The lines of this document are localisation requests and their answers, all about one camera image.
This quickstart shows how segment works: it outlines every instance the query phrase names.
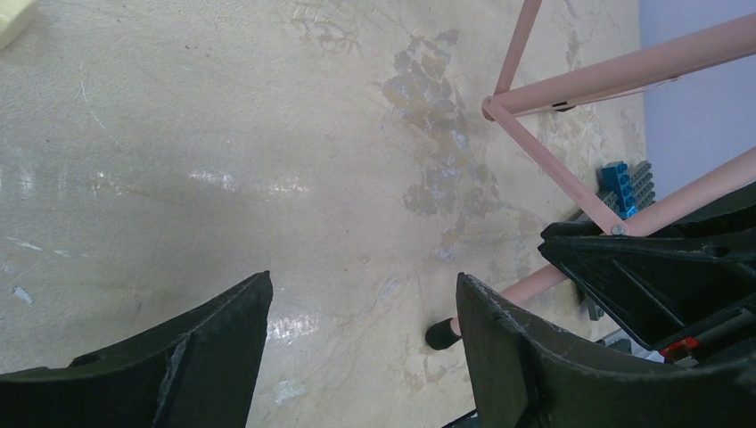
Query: white wall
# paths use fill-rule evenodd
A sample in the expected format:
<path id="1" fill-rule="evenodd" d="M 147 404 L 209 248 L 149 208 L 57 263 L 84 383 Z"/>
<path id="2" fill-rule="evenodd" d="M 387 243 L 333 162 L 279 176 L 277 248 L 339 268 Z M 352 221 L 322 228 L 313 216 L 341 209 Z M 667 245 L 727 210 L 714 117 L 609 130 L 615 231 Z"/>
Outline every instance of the white wall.
<path id="1" fill-rule="evenodd" d="M 643 47 L 756 12 L 756 0 L 641 0 Z M 756 144 L 756 56 L 702 70 L 645 95 L 657 199 Z"/>

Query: blue lego brick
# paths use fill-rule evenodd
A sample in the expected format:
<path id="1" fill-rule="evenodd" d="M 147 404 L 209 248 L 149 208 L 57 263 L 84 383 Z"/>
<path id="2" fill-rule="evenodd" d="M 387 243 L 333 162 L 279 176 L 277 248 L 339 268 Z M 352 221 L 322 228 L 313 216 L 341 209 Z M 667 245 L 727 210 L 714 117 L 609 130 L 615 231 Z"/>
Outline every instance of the blue lego brick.
<path id="1" fill-rule="evenodd" d="M 604 189 L 617 194 L 617 205 L 620 211 L 627 211 L 636 204 L 627 163 L 610 163 L 601 168 L 601 177 L 604 180 Z"/>

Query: black rubber foot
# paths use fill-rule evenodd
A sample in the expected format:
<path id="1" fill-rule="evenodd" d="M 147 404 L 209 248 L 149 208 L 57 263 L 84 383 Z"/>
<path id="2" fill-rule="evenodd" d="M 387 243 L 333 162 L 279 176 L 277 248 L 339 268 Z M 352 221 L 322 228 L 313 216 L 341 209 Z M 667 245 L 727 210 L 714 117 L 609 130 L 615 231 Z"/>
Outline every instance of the black rubber foot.
<path id="1" fill-rule="evenodd" d="M 462 339 L 462 336 L 457 336 L 452 331 L 451 320 L 452 318 L 449 318 L 431 325 L 425 332 L 425 343 L 435 350 L 445 350 Z"/>

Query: metal bolt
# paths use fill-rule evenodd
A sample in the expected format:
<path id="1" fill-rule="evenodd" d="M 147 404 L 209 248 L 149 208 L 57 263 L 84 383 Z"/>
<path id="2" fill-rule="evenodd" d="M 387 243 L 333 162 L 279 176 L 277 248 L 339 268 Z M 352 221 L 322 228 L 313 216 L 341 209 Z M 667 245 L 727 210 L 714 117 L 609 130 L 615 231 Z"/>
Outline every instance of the metal bolt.
<path id="1" fill-rule="evenodd" d="M 612 235 L 624 235 L 624 234 L 625 234 L 625 226 L 623 225 L 612 226 Z"/>

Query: yellow object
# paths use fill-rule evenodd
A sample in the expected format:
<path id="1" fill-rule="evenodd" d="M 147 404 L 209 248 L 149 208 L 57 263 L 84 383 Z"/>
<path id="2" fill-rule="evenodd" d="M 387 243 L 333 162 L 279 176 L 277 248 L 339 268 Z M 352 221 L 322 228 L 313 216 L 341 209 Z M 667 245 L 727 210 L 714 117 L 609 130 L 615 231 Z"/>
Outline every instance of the yellow object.
<path id="1" fill-rule="evenodd" d="M 38 0 L 0 0 L 0 49 L 29 25 L 38 3 Z"/>

